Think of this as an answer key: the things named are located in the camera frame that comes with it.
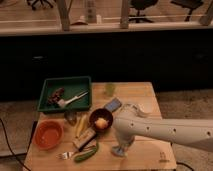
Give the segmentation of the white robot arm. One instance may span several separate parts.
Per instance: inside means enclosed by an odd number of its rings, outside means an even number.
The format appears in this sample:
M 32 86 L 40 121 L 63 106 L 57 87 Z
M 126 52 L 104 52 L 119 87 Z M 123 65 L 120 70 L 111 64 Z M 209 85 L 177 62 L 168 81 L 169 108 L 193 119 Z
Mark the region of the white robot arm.
M 120 147 L 144 136 L 213 152 L 213 120 L 149 118 L 138 105 L 126 103 L 114 117 L 113 127 Z

